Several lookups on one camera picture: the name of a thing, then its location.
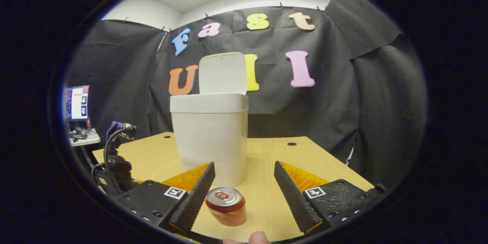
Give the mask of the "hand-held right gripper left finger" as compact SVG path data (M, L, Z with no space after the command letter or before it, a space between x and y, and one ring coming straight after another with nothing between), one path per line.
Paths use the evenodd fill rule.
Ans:
M115 197L115 202L153 226L188 233L215 178L214 162L201 165L163 183L146 180Z

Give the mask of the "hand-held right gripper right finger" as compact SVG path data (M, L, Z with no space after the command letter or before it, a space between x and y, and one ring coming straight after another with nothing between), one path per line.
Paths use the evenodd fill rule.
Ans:
M304 234L345 223L377 200L376 186L364 191L345 179L327 181L283 161L275 161L274 178Z

